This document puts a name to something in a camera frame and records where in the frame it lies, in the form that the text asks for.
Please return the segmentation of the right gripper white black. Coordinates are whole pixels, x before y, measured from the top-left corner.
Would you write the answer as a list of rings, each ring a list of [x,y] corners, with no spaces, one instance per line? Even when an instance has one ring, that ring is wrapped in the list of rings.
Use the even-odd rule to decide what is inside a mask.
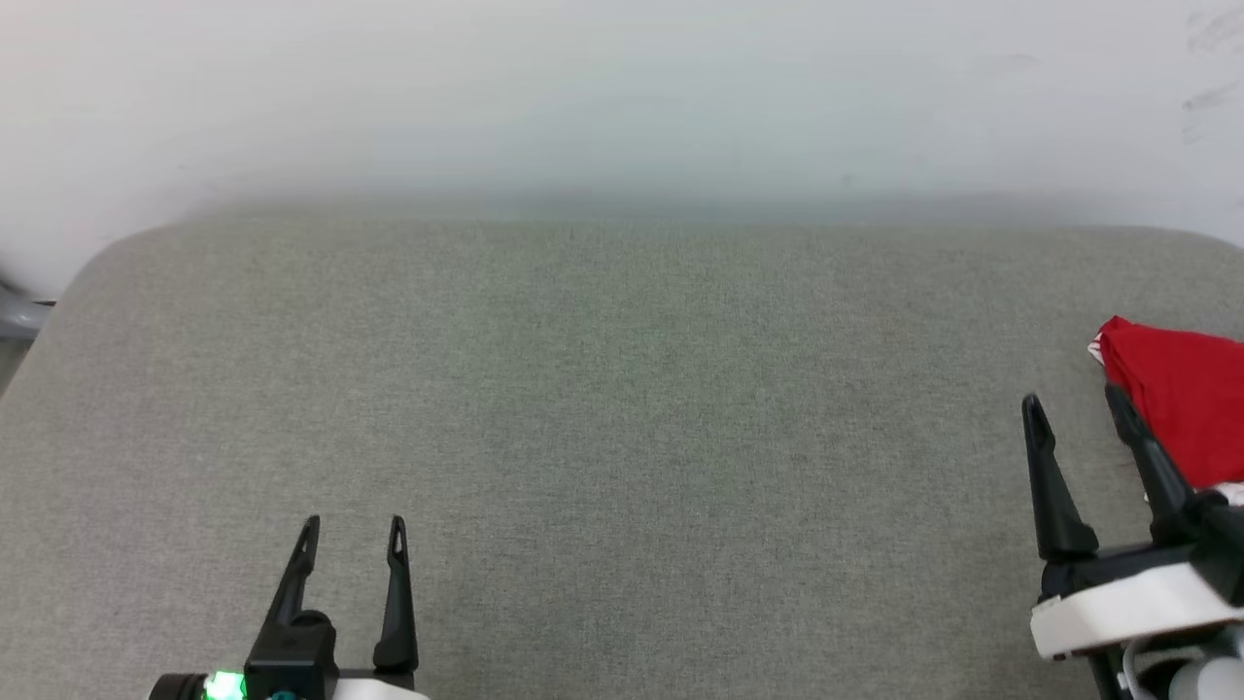
[[[1191,543],[1194,489],[1123,387],[1105,385],[1105,398],[1144,487],[1152,541]],[[1020,413],[1037,555],[1046,563],[1091,558],[1100,542],[1054,456],[1039,395],[1025,395]],[[1209,510],[1186,561],[1039,603],[1030,632],[1046,660],[1088,659],[1103,699],[1242,698],[1242,509]]]

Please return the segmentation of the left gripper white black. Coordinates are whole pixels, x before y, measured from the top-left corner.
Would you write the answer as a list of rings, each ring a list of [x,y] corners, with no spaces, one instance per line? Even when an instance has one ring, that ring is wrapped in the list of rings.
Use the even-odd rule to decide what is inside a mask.
[[[407,526],[393,515],[386,557],[388,588],[372,668],[336,664],[336,629],[318,612],[304,612],[313,572],[320,515],[310,515],[294,541],[262,628],[240,671],[170,673],[151,699],[425,699],[414,688],[419,666]]]

